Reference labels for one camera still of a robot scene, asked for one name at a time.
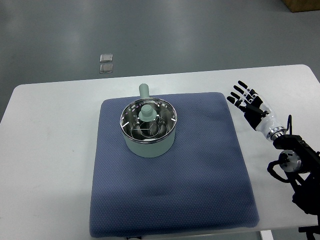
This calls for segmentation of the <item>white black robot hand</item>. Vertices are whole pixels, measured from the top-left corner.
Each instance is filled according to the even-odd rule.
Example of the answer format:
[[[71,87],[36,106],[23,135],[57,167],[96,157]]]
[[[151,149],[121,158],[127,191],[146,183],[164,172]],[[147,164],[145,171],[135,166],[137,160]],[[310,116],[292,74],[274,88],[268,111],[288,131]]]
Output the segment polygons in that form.
[[[253,88],[240,80],[233,88],[227,100],[243,112],[255,131],[262,133],[269,141],[286,134],[287,129],[278,121],[270,105]]]

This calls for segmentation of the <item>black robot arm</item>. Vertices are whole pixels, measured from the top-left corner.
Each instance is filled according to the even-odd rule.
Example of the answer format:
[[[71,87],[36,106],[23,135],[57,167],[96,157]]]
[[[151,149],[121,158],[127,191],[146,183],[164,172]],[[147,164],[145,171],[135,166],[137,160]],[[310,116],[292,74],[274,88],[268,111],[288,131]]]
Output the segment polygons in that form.
[[[286,131],[271,138],[273,146],[282,150],[278,159],[268,164],[267,171],[280,182],[292,186],[292,202],[306,214],[320,218],[320,152],[314,151],[301,136],[292,133],[292,116]]]

